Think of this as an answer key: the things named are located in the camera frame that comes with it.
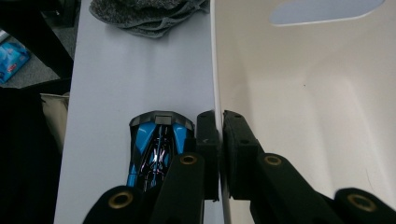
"white box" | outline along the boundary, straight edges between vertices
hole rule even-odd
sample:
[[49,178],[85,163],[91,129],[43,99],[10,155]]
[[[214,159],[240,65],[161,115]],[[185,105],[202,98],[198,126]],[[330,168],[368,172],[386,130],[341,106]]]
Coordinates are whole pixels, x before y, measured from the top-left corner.
[[[396,2],[356,20],[274,26],[282,1],[216,1],[222,109],[245,116],[266,152],[333,198],[372,192],[396,208]],[[233,224],[253,223],[232,202]]]

